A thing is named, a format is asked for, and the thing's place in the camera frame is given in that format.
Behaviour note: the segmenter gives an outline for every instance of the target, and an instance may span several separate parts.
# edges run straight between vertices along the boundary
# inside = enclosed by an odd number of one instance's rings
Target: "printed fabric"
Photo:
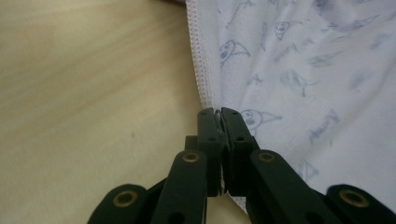
[[[353,185],[396,211],[396,1],[187,6],[191,45],[207,56],[192,50],[195,68],[207,67],[196,70],[211,88],[200,89],[204,107],[241,112],[260,147],[311,188]]]

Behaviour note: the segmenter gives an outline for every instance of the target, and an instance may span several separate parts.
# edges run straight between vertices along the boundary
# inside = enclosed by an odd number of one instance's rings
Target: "wood grain surface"
[[[186,8],[0,3],[0,223],[86,223],[116,186],[166,177],[202,109]],[[223,196],[207,223],[249,221]]]

